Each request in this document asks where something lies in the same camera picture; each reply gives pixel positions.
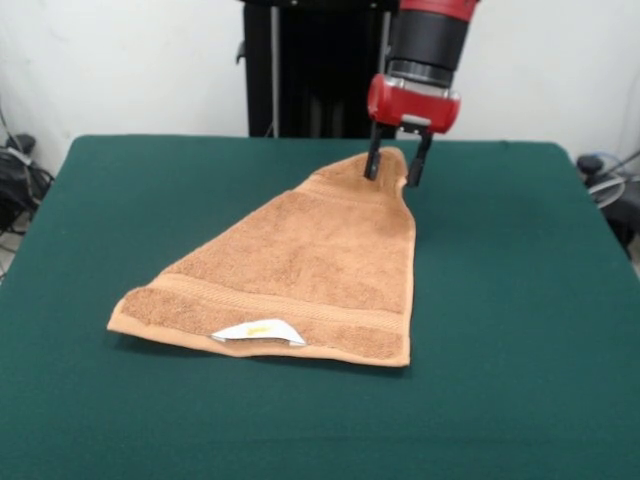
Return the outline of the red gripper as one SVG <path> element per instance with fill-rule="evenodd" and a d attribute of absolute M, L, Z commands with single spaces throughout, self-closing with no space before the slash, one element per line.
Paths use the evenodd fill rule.
<path fill-rule="evenodd" d="M 447 133 L 458 117 L 460 105 L 460 96 L 449 89 L 376 74 L 367 96 L 368 114 L 374 123 L 364 177 L 368 180 L 377 178 L 383 125 L 424 127 L 427 130 L 420 134 L 418 149 L 406 177 L 407 187 L 418 187 L 432 145 L 432 133 Z"/>

